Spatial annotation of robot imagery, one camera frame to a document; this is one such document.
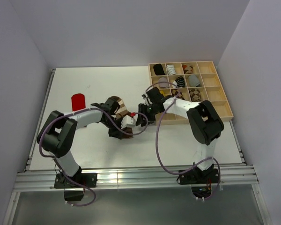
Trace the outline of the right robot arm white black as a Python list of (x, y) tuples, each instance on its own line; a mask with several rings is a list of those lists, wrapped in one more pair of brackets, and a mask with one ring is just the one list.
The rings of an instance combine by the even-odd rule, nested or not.
[[(138, 112), (144, 114), (146, 118), (138, 118), (136, 125), (143, 127), (146, 124), (151, 124), (155, 122), (155, 116), (161, 114), (156, 131), (155, 150), (161, 167), (167, 173), (172, 175), (192, 173), (194, 179), (202, 183), (209, 178), (210, 174), (220, 172), (214, 168), (214, 163), (218, 163), (214, 158), (214, 151), (217, 140), (224, 130), (224, 124), (210, 101), (190, 102), (178, 98), (178, 94), (163, 96), (157, 87), (147, 90), (142, 98), (144, 103), (138, 104)], [(193, 137), (199, 143), (193, 165), (181, 172), (167, 170), (160, 159), (158, 151), (159, 126), (166, 113), (188, 119)]]

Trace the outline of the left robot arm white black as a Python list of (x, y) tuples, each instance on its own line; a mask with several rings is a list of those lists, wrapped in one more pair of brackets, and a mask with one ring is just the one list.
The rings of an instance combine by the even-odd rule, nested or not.
[(82, 181), (81, 167), (71, 153), (76, 130), (92, 123), (102, 123), (108, 128), (110, 137), (126, 139), (133, 135), (132, 128), (122, 123), (126, 118), (131, 118), (131, 112), (117, 96), (73, 113), (55, 110), (50, 113), (37, 136), (40, 154), (55, 159), (66, 174), (65, 182), (71, 187), (77, 187)]

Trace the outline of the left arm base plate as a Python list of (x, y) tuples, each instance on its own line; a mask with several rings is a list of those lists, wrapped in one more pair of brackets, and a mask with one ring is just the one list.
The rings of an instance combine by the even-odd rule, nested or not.
[[(84, 185), (86, 187), (96, 187), (97, 173), (82, 173), (81, 177), (76, 181), (77, 183)], [(79, 188), (80, 186), (71, 183), (65, 176), (58, 173), (55, 178), (54, 188), (55, 189), (67, 189), (67, 188)]]

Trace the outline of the brown striped sock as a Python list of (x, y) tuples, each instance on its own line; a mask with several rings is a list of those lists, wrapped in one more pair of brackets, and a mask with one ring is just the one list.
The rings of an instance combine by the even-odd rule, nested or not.
[(108, 101), (110, 101), (111, 104), (117, 102), (117, 105), (112, 107), (112, 110), (111, 110), (112, 117), (120, 117), (120, 116), (125, 117), (126, 115), (131, 114), (120, 97), (111, 96), (108, 98)]

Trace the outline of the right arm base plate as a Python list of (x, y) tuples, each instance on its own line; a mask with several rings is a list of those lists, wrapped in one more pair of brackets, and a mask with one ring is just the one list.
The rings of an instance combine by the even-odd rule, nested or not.
[(218, 169), (209, 168), (207, 170), (200, 170), (195, 167), (194, 169), (179, 175), (177, 178), (178, 184), (181, 185), (196, 185), (196, 184), (217, 184), (219, 182), (220, 175)]

